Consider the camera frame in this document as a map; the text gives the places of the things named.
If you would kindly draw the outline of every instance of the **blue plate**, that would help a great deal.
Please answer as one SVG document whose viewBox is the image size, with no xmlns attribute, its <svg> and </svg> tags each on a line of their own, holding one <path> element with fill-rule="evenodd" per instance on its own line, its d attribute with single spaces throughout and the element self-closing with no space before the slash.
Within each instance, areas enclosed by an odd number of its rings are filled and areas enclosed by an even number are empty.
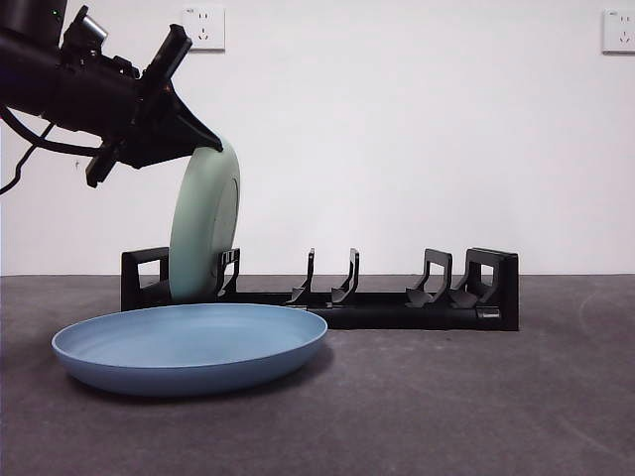
<svg viewBox="0 0 635 476">
<path fill-rule="evenodd" d="M 281 377 L 305 364 L 326 335 L 305 310 L 189 304 L 117 312 L 58 332 L 53 349 L 81 382 L 152 397 L 214 394 Z"/>
</svg>

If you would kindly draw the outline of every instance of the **plate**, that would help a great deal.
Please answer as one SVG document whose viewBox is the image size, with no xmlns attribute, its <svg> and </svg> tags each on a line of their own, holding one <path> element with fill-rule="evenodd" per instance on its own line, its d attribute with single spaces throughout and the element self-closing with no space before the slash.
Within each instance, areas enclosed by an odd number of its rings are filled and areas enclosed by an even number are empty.
<svg viewBox="0 0 635 476">
<path fill-rule="evenodd" d="M 58 332 L 53 349 L 79 381 L 118 394 L 183 397 L 252 387 L 318 351 L 326 322 L 262 304 L 181 304 L 117 312 Z"/>
<path fill-rule="evenodd" d="M 204 302 L 215 289 L 218 253 L 231 249 L 240 201 L 240 168 L 228 141 L 200 147 L 179 190 L 170 237 L 170 294 L 175 303 Z"/>
</svg>

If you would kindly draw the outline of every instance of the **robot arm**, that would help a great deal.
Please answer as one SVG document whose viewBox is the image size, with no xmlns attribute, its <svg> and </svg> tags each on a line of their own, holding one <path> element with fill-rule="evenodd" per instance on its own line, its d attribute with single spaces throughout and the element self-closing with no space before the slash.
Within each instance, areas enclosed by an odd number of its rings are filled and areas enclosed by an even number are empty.
<svg viewBox="0 0 635 476">
<path fill-rule="evenodd" d="M 92 156 L 86 179 L 96 187 L 117 162 L 135 169 L 190 155 L 196 147 L 222 151 L 220 139 L 179 99 L 172 76 L 190 49 L 183 27 L 172 25 L 140 76 L 132 63 L 101 53 L 107 33 L 82 7 L 63 35 L 66 0 L 0 3 L 0 114 L 36 147 Z M 45 140 L 8 108 L 41 116 L 71 131 L 102 139 L 99 148 Z"/>
</svg>

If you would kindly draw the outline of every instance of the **white wall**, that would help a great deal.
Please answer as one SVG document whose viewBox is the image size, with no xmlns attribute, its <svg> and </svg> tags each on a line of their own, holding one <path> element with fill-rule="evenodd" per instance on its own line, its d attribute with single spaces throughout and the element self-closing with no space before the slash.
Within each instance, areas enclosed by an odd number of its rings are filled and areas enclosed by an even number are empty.
<svg viewBox="0 0 635 476">
<path fill-rule="evenodd" d="M 68 21 L 82 2 L 71 0 Z M 87 2 L 105 53 L 145 66 L 180 1 Z M 227 51 L 189 55 L 183 100 L 242 167 L 244 273 L 417 273 L 425 247 L 517 251 L 524 273 L 635 272 L 635 57 L 600 53 L 623 0 L 225 0 Z M 40 130 L 41 120 L 29 119 Z M 26 144 L 4 126 L 3 177 Z M 97 144 L 68 132 L 52 137 Z M 167 245 L 186 159 L 34 155 L 2 199 L 3 274 L 115 274 Z"/>
</svg>

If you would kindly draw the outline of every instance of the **plate rim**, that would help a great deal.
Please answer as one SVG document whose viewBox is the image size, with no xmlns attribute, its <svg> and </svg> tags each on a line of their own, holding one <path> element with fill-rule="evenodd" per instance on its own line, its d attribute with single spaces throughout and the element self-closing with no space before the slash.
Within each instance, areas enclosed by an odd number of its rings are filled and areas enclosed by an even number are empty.
<svg viewBox="0 0 635 476">
<path fill-rule="evenodd" d="M 256 357 L 256 358 L 252 358 L 252 359 L 235 360 L 235 361 L 232 361 L 232 362 L 222 362 L 222 363 L 218 363 L 218 364 L 154 365 L 154 366 L 130 366 L 130 365 L 105 364 L 103 362 L 94 362 L 94 361 L 91 361 L 91 360 L 79 359 L 79 358 L 73 356 L 72 354 L 69 354 L 65 350 L 62 350 L 58 346 L 58 344 L 56 343 L 58 337 L 60 335 L 62 335 L 64 332 L 66 332 L 69 329 L 71 329 L 72 327 L 80 326 L 82 324 L 86 324 L 86 323 L 91 322 L 93 320 L 107 318 L 107 317 L 110 317 L 112 315 L 130 314 L 130 313 L 138 312 L 140 310 L 148 310 L 148 309 L 152 309 L 153 308 L 153 307 L 144 307 L 144 308 L 141 308 L 141 309 L 131 309 L 131 310 L 123 310 L 123 311 L 119 311 L 119 312 L 110 312 L 110 313 L 107 313 L 107 314 L 98 315 L 96 317 L 91 317 L 89 319 L 81 320 L 80 322 L 76 322 L 74 324 L 68 325 L 68 326 L 60 329 L 58 332 L 55 333 L 55 335 L 51 339 L 51 346 L 53 347 L 53 350 L 57 354 L 63 356 L 64 358 L 66 358 L 68 360 L 72 360 L 74 362 L 78 362 L 78 363 L 82 363 L 82 364 L 95 365 L 95 366 L 99 366 L 99 367 L 108 367 L 108 368 L 114 368 L 114 369 L 125 369 L 125 370 L 144 370 L 144 371 L 185 370 L 185 369 L 202 369 L 202 368 L 206 368 L 206 367 L 218 368 L 218 367 L 222 367 L 222 366 L 244 364 L 244 363 L 247 363 L 247 362 L 257 362 L 259 360 L 271 359 L 273 357 L 278 357 L 278 356 L 281 356 L 281 355 L 285 355 L 287 353 L 295 352 L 295 351 L 298 351 L 300 349 L 304 349 L 305 347 L 308 347 L 310 345 L 313 345 L 316 342 L 318 342 L 321 339 L 323 339 L 324 336 L 326 335 L 326 333 L 328 332 L 328 324 L 323 319 L 323 317 L 321 317 L 320 315 L 317 315 L 314 312 L 310 312 L 309 310 L 300 309 L 300 308 L 294 308 L 294 307 L 284 307 L 284 306 L 281 306 L 281 305 L 257 304 L 257 303 L 252 303 L 252 302 L 245 302 L 245 303 L 242 303 L 242 302 L 197 302 L 197 303 L 190 303 L 190 304 L 162 305 L 162 306 L 157 306 L 157 308 L 165 309 L 165 308 L 170 308 L 170 307 L 190 307 L 190 306 L 204 307 L 204 306 L 219 306 L 219 305 L 220 306 L 247 306 L 247 307 L 274 307 L 274 308 L 281 308 L 281 309 L 285 309 L 285 310 L 298 311 L 298 312 L 306 313 L 306 314 L 309 314 L 309 315 L 311 315 L 313 317 L 316 317 L 318 319 L 318 321 L 321 321 L 321 323 L 323 324 L 323 329 L 319 333 L 318 336 L 314 337 L 311 340 L 308 340 L 307 342 L 303 343 L 302 345 L 300 345 L 298 347 L 294 347 L 294 348 L 288 349 L 288 350 L 283 350 L 281 352 L 274 352 L 274 353 L 271 353 L 271 354 L 267 354 L 267 355 Z"/>
</svg>

